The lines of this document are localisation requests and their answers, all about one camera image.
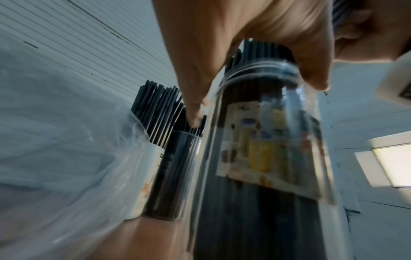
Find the transparent container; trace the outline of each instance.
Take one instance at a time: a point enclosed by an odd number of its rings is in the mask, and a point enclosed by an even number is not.
[[[249,63],[211,109],[183,259],[349,259],[316,93],[298,68]]]

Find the plastic bag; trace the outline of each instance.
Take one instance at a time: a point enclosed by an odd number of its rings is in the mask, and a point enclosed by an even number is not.
[[[0,34],[0,259],[82,259],[124,219],[148,136],[124,101]]]

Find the container rim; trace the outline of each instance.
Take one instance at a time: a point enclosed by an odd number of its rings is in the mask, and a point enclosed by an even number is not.
[[[250,71],[250,73],[243,74],[247,70],[254,71]],[[272,76],[281,79],[287,79],[297,84],[302,84],[303,82],[300,75],[300,71],[298,70],[298,67],[296,65],[290,63],[287,60],[264,58],[262,60],[254,60],[244,66],[240,66],[239,68],[234,69],[233,71],[225,75],[221,80],[221,83],[218,86],[215,94],[217,95],[229,84],[232,84],[233,82],[239,81],[243,78],[264,76]]]

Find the hand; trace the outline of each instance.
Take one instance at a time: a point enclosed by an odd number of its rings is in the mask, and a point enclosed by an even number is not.
[[[362,8],[336,28],[336,60],[396,60],[411,39],[411,1],[365,0]]]
[[[331,0],[152,1],[192,127],[213,79],[243,39],[288,47],[303,79],[318,90],[328,87]]]

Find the clear plastic jar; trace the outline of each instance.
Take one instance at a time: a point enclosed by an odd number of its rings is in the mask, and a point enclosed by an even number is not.
[[[316,95],[302,82],[283,60],[223,79],[185,219],[190,259],[345,259]]]

